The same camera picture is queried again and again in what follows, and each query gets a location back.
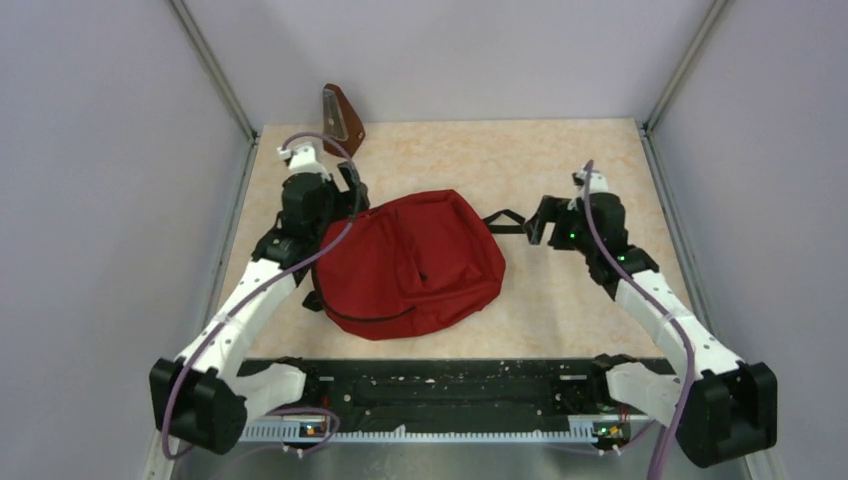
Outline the red backpack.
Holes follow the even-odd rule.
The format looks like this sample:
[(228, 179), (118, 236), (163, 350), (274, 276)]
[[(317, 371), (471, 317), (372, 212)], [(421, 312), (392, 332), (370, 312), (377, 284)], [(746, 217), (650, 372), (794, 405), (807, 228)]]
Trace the red backpack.
[(407, 195), (357, 215), (311, 269), (304, 308), (372, 341), (420, 337), (481, 311), (501, 293), (495, 238), (522, 234), (512, 210), (480, 216), (455, 190)]

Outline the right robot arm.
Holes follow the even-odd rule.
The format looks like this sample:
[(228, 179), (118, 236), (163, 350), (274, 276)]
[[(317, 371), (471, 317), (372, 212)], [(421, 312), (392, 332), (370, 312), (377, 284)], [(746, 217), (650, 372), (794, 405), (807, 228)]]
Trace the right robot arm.
[(542, 197), (523, 230), (533, 245), (554, 227), (549, 246), (585, 258), (590, 278), (649, 335), (672, 368), (659, 374), (626, 354), (593, 359), (589, 404), (620, 404), (660, 423), (685, 456), (706, 468), (774, 447), (778, 381), (765, 363), (724, 346), (671, 289), (657, 262), (631, 244), (615, 194)]

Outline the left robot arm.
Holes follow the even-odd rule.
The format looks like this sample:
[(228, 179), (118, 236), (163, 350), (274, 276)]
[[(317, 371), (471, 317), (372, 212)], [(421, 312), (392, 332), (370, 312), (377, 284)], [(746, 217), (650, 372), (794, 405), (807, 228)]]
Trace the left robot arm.
[(282, 186), (282, 207), (257, 241), (238, 285), (198, 336), (175, 359), (151, 367), (149, 385), (161, 451), (176, 460), (198, 447), (229, 452), (245, 428), (279, 407), (308, 413), (320, 386), (290, 363), (274, 362), (242, 376), (248, 350), (307, 269), (348, 235), (367, 188), (350, 160), (338, 169), (342, 191), (318, 160), (295, 158)]

